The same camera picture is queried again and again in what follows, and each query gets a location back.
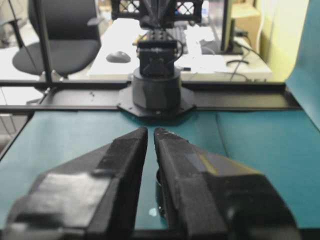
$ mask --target keyboard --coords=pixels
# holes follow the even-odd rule
[[[183,26],[175,26],[166,30],[174,39],[180,40],[183,44],[183,54],[188,54],[187,38]],[[181,45],[178,43],[178,50],[181,50]]]

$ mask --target black frame post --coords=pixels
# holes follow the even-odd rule
[[[45,15],[45,9],[43,5],[43,0],[32,0],[33,6],[35,9],[35,20],[38,25],[39,31],[39,40],[40,40],[40,48],[41,55],[43,60],[44,72],[45,72],[45,81],[48,84],[53,82],[52,80],[52,63],[50,56],[50,45],[49,45],[49,37],[47,31],[47,21]]]

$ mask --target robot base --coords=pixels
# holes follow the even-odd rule
[[[140,118],[172,119],[195,107],[193,91],[180,87],[180,73],[152,79],[134,72],[132,85],[120,90],[118,108]]]

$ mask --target monitor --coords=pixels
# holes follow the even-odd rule
[[[233,0],[209,0],[208,21],[219,52],[226,52],[231,34]]]

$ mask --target cardboard box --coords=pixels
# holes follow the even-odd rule
[[[261,24],[261,14],[249,3],[235,3],[232,6],[235,25],[248,32],[252,48],[257,49],[257,35]]]

